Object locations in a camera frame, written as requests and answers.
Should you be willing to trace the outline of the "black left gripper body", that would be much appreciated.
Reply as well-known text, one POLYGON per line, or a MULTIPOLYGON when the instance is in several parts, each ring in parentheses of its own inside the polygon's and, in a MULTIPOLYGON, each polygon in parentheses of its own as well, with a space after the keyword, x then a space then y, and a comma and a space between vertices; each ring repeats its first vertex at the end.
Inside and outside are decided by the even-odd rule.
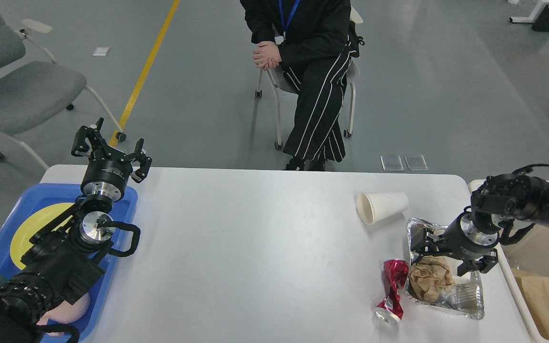
POLYGON ((132 171, 130 163, 90 159, 81 184, 82 193, 87 196, 104 195, 117 202, 124 197, 132 171))

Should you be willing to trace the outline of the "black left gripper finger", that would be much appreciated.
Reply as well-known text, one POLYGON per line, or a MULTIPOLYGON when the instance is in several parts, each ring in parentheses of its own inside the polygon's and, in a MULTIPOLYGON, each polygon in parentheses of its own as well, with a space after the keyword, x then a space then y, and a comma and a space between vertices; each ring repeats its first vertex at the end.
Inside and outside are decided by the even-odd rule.
POLYGON ((81 126, 74 137, 71 155, 85 157, 89 162, 113 161, 112 147, 101 135, 104 118, 99 118, 95 124, 81 126))
POLYGON ((140 184, 144 181, 150 171, 152 159, 146 154, 143 149, 144 139, 139 139, 135 145, 134 152, 130 154, 125 154, 121 158, 122 165, 128 164, 131 165, 133 162, 138 162, 139 167, 131 172, 129 176, 137 183, 140 184))

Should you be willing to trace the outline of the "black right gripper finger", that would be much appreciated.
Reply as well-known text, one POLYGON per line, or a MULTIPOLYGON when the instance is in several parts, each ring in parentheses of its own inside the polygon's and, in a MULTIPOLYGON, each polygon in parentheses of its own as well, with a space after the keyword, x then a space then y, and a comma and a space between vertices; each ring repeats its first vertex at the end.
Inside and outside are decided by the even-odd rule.
POLYGON ((498 263, 498 251, 490 250, 479 259, 462 259, 461 265, 456 269, 456 274, 462 277, 468 272, 478 271, 488 273, 498 263))
POLYGON ((426 228, 410 230, 411 263, 419 263, 426 256, 448 256, 449 248, 444 247, 445 241, 426 228))

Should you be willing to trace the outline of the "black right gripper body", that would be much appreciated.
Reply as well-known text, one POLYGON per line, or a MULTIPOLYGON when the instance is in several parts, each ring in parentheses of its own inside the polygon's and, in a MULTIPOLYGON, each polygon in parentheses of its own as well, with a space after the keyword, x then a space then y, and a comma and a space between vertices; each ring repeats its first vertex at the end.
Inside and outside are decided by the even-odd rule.
POLYGON ((454 259, 475 260, 497 245, 499 233, 480 232, 471 220, 471 213, 460 214, 439 236, 439 250, 454 259))

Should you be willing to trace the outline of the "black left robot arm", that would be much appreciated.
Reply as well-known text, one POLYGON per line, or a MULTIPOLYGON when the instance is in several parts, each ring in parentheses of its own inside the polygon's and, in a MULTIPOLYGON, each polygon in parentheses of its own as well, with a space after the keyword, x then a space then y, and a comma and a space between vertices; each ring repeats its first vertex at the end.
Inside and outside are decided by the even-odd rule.
POLYGON ((152 159, 143 139, 126 154, 102 138, 104 119, 82 126, 71 154, 85 156, 89 165, 74 204, 40 228, 21 261, 25 267, 0 286, 0 343, 39 343, 46 333, 68 333, 76 343, 78 329, 66 323, 40 325, 49 310, 66 301, 74 304, 105 274, 99 265, 107 256, 124 258, 135 253, 140 229, 109 215, 124 197, 129 179, 142 182, 152 159))

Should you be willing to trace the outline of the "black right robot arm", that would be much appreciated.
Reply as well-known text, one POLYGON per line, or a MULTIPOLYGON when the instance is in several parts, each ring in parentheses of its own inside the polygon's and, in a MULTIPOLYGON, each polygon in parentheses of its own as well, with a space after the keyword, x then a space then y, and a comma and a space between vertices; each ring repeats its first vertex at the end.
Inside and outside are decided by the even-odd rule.
POLYGON ((549 182, 530 176, 532 169, 488 176, 444 232, 423 229, 413 238, 414 262, 445 256, 460 260, 458 276, 487 273, 498 263, 497 244, 518 243, 536 224, 549 227, 549 182))

